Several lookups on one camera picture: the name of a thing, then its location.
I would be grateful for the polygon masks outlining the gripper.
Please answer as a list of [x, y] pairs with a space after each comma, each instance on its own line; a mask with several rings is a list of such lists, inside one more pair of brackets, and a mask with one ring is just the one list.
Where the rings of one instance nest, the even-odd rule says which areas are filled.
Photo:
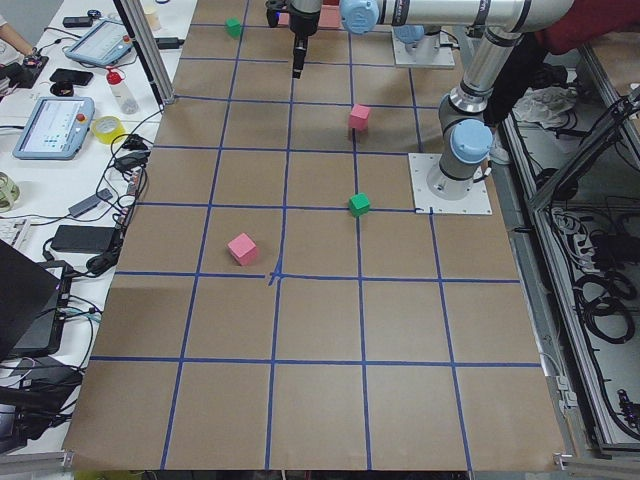
[[277, 25], [278, 15], [289, 15], [289, 29], [294, 33], [292, 77], [299, 79], [305, 65], [308, 39], [318, 29], [320, 0], [267, 0], [266, 16], [270, 28]]

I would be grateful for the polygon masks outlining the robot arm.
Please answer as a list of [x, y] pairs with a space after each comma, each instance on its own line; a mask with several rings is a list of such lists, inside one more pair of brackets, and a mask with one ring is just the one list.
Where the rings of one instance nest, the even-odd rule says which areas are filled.
[[341, 1], [344, 29], [363, 35], [378, 25], [482, 27], [480, 46], [439, 110], [444, 151], [435, 175], [446, 186], [473, 181], [493, 137], [481, 119], [494, 83], [522, 36], [563, 17], [570, 1]]
[[411, 56], [433, 55], [440, 49], [441, 27], [437, 25], [405, 24], [393, 27], [396, 40], [404, 45]]

